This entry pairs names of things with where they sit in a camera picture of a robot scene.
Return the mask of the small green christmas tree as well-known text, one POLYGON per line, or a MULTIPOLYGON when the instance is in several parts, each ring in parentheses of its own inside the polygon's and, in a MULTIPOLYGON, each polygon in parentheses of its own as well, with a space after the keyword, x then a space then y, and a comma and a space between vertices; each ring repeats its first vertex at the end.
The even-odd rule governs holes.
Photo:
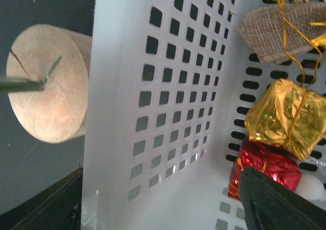
POLYGON ((7 77, 1 75, 1 93, 43 91, 45 85, 48 83, 52 75, 52 72, 60 63, 61 59, 62 57, 59 56, 52 64, 43 81, 34 81, 26 78, 7 77))

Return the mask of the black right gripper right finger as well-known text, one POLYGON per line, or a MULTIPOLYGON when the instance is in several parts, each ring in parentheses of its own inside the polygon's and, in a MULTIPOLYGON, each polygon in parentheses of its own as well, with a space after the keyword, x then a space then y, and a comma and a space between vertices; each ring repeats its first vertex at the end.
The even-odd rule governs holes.
POLYGON ((240 174, 247 229, 325 229, 325 210, 254 167, 240 174))

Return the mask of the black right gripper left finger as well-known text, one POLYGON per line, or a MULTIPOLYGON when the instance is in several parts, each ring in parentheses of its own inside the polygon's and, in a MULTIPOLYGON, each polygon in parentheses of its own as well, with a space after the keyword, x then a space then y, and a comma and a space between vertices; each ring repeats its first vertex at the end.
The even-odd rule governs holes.
POLYGON ((83 170, 1 214, 1 229, 80 229, 83 170))

